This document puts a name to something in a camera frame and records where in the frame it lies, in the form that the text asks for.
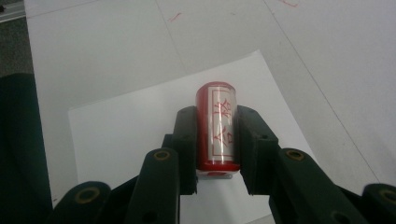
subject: red cylinder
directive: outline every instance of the red cylinder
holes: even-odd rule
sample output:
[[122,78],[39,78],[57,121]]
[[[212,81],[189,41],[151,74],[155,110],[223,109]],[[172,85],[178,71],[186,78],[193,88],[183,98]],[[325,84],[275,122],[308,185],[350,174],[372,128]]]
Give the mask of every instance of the red cylinder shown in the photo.
[[235,141],[235,88],[226,82],[209,82],[196,94],[198,118],[198,175],[232,175],[239,170]]

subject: screw hole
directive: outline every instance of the screw hole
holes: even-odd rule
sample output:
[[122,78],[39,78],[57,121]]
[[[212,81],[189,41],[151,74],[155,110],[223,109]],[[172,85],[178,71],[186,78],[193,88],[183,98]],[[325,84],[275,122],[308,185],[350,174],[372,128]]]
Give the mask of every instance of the screw hole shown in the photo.
[[332,218],[340,224],[349,224],[350,223],[349,218],[340,212],[333,212]]
[[294,161],[302,161],[304,159],[304,154],[296,150],[288,150],[286,155]]
[[76,203],[90,203],[100,194],[100,190],[97,187],[89,187],[80,190],[75,197]]
[[392,190],[383,189],[379,192],[381,196],[390,203],[396,204],[396,193]]
[[142,221],[144,223],[152,223],[157,220],[157,213],[154,211],[149,211],[145,215],[142,216]]
[[169,152],[167,151],[158,151],[154,154],[154,158],[157,161],[165,161],[168,160],[168,158],[171,156],[171,154],[169,154]]

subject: white table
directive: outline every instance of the white table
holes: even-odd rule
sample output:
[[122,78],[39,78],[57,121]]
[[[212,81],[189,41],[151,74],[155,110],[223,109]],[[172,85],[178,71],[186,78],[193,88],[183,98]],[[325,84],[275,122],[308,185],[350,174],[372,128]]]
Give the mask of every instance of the white table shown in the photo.
[[67,111],[260,49],[336,183],[396,185],[396,2],[26,0],[52,200],[77,184]]

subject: gray surface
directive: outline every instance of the gray surface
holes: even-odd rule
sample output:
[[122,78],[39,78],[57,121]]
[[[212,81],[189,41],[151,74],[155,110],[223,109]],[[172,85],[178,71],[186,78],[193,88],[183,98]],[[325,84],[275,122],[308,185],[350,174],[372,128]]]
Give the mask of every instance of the gray surface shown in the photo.
[[[0,1],[0,5],[15,3],[15,0]],[[13,73],[32,73],[26,19],[0,23],[0,77]]]
[[273,216],[269,215],[269,216],[254,220],[252,222],[249,222],[248,224],[275,224],[275,221],[274,221]]

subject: white paper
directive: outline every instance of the white paper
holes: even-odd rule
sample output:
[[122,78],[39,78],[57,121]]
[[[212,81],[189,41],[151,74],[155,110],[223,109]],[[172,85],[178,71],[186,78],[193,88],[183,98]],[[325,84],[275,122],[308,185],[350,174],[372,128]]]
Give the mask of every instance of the white paper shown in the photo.
[[[195,105],[195,93],[210,81],[236,89],[236,101],[257,110],[282,147],[312,151],[282,97],[262,55],[134,91],[69,111],[79,183],[97,180],[115,188],[140,172],[145,155],[172,133],[177,111]],[[271,213],[268,198],[249,196],[240,174],[231,180],[201,180],[198,194],[182,196],[181,223],[248,223]]]

